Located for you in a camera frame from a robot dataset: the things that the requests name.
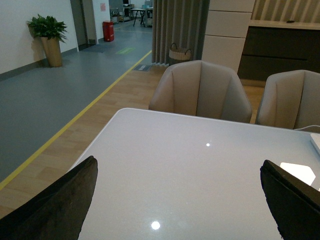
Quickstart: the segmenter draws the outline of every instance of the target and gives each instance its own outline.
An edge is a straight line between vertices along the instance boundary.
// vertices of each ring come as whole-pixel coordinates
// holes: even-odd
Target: upholstered chair
[[[269,76],[255,123],[286,129],[320,125],[320,74],[295,70]],[[304,130],[320,133],[320,127]]]
[[[201,60],[166,69],[150,110],[249,123],[251,104],[231,68]]]
[[[270,160],[264,161],[260,179],[282,238],[320,239],[320,192]]]
[[[90,156],[0,219],[0,240],[77,240],[98,176]]]

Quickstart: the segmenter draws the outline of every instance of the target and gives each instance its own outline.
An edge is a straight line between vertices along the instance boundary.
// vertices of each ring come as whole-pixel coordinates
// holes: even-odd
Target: white cabinet
[[[202,60],[238,71],[245,38],[206,35]]]
[[[211,0],[202,60],[238,71],[255,0]]]
[[[209,11],[205,34],[245,38],[251,18],[249,12]]]
[[[211,0],[209,10],[252,13],[255,0]]]

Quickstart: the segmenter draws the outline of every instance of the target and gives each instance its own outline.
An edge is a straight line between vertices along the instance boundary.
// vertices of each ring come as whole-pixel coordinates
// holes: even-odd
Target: door
[[[79,51],[81,51],[89,46],[83,0],[70,0],[70,2],[76,39],[78,42]]]

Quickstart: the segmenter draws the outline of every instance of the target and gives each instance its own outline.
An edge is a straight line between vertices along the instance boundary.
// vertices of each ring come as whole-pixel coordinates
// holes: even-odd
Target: green plant
[[[67,39],[64,33],[67,27],[63,21],[57,21],[53,16],[43,17],[38,14],[38,18],[33,17],[27,22],[33,31],[34,37],[47,37],[48,39],[57,38],[61,42]]]

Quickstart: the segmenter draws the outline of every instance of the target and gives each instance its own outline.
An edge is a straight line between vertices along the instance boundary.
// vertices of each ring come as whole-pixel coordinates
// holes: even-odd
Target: wooden planter
[[[61,67],[62,56],[59,40],[56,37],[51,39],[48,39],[47,37],[41,37],[41,42],[50,67]]]

